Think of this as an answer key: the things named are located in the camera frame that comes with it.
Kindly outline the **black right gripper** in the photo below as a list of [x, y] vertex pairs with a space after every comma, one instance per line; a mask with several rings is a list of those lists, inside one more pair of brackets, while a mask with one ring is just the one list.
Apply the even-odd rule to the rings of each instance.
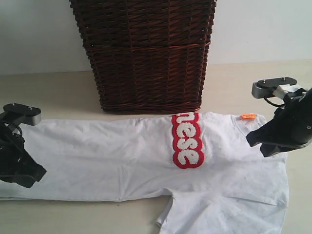
[[299, 85], [279, 85], [273, 95], [284, 101], [273, 120], [246, 135], [248, 144], [258, 144], [264, 157], [306, 147], [312, 141], [312, 91]]

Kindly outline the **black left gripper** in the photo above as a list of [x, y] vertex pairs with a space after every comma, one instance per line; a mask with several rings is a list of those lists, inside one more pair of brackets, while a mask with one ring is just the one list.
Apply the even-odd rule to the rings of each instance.
[[31, 188], [39, 182], [46, 169], [25, 151], [23, 132], [18, 125], [0, 122], [0, 179]]

